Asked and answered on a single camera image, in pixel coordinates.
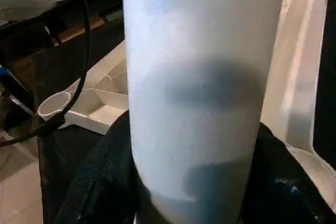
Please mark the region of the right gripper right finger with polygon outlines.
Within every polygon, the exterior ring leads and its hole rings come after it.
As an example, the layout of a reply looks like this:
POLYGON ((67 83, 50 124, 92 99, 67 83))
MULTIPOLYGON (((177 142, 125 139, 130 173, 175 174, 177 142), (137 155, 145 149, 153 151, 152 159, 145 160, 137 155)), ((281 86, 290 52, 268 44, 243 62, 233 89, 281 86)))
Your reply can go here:
POLYGON ((243 223, 335 223, 335 213, 285 144, 260 123, 243 223))

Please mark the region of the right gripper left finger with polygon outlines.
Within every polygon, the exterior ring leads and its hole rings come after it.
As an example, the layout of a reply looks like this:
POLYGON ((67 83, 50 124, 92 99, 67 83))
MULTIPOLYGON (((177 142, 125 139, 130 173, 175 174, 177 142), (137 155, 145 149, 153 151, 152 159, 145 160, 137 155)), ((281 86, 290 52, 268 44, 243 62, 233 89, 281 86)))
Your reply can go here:
POLYGON ((139 208, 136 179, 126 111, 80 164, 56 223, 134 223, 139 208))

